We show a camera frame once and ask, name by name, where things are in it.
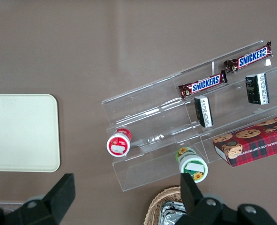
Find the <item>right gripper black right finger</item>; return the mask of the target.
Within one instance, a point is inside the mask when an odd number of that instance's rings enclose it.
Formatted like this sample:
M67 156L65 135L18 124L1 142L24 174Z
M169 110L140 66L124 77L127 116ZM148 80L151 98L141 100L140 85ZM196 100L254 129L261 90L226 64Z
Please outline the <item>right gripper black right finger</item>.
M179 225L217 225L222 218L223 205L212 197L204 197L197 184L188 173L180 176L180 195L186 215Z

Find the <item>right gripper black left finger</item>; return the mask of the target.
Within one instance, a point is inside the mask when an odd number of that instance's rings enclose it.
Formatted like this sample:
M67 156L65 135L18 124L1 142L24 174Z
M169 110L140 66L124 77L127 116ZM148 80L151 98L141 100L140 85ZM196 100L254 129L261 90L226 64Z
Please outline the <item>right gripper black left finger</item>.
M75 177L66 173L42 198L16 211L18 225L58 225L75 199Z

